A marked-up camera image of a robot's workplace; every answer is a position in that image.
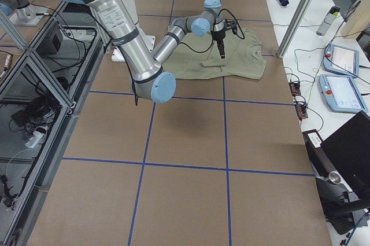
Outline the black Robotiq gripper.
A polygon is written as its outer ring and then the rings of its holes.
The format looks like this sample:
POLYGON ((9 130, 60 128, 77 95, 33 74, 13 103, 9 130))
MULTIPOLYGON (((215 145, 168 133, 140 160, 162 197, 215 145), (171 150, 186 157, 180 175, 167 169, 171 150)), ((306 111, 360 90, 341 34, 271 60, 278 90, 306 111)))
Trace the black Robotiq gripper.
POLYGON ((222 20, 214 26, 212 31, 212 38, 217 42, 220 58, 225 58, 223 40, 228 30, 231 30, 234 35, 237 34, 237 23, 235 20, 222 20))

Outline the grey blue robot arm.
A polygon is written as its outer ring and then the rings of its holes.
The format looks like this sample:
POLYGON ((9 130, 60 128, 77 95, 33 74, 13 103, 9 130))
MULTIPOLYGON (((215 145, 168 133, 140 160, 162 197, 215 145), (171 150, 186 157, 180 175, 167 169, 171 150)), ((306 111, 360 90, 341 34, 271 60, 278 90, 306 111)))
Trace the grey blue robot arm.
POLYGON ((236 33, 240 29, 236 20, 223 18, 224 8, 220 0, 205 0, 202 13, 175 19, 160 43, 149 50, 123 0, 62 1, 84 4, 92 10, 93 18, 124 57, 135 97, 154 102, 167 102, 175 93, 176 79, 162 65, 188 33, 196 36, 210 34, 217 43, 220 57, 224 58, 226 32, 236 33))

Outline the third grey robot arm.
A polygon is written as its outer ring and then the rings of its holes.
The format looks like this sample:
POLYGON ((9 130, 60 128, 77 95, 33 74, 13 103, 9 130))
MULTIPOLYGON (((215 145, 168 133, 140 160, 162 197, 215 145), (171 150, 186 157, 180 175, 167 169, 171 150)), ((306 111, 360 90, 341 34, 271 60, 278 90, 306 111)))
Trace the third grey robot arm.
POLYGON ((49 8, 34 6, 29 0, 1 0, 1 12, 17 26, 36 26, 50 16, 49 8))

